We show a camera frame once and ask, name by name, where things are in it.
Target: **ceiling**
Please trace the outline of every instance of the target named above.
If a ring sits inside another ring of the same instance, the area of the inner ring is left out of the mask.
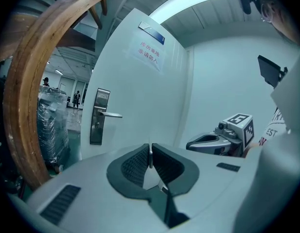
[[[116,10],[117,13],[108,13],[107,17],[112,18],[112,24],[107,29],[105,39],[108,39],[115,31],[120,22],[129,14],[129,12],[137,8],[138,10],[150,15],[160,5],[167,0],[121,0]],[[16,11],[25,12],[39,16],[44,12],[55,0],[21,0]],[[251,15],[243,13],[239,0],[210,0],[193,7],[190,7],[162,23],[176,39],[184,34],[193,33],[218,24],[226,24],[239,21],[257,21],[261,20],[261,16],[254,5],[251,6]],[[105,16],[102,15],[100,3],[96,4],[96,11],[101,21]],[[88,13],[80,23],[76,25],[75,30],[96,40],[97,24]],[[94,68],[99,53],[94,53],[80,48],[57,48],[53,52],[46,70],[55,72],[56,69],[61,71],[64,76],[77,78],[82,81],[89,81],[91,70]]]

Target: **plastic-wrapped pallet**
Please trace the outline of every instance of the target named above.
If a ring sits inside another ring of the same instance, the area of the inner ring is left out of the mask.
[[[46,164],[61,165],[69,153],[67,94],[47,86],[39,87],[37,133]]]

